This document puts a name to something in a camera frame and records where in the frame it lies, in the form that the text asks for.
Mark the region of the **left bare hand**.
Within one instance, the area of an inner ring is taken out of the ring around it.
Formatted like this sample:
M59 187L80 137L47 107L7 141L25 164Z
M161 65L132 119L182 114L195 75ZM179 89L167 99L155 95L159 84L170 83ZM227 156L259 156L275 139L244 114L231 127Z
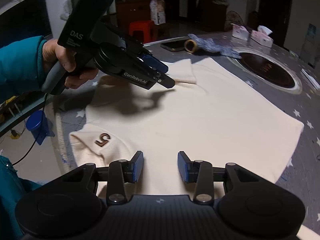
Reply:
M61 66L72 72L76 68L75 53L57 44L57 39L46 41L42 47L43 69L49 72L54 64L59 61ZM95 79L99 70L94 68L83 72L80 76L69 76L66 78L65 86L71 89L78 89L89 80Z

